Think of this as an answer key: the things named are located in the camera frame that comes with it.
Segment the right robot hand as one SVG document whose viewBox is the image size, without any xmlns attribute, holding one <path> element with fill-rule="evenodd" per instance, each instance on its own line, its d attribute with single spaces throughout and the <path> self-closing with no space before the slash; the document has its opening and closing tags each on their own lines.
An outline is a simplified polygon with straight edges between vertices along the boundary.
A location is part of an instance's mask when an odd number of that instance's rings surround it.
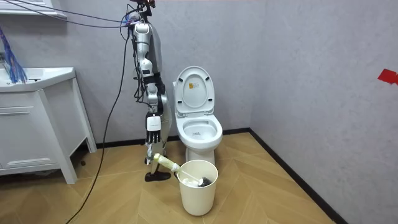
<svg viewBox="0 0 398 224">
<path fill-rule="evenodd" d="M 146 143 L 155 144 L 161 140 L 161 117 L 147 113 L 146 116 Z"/>
</svg>

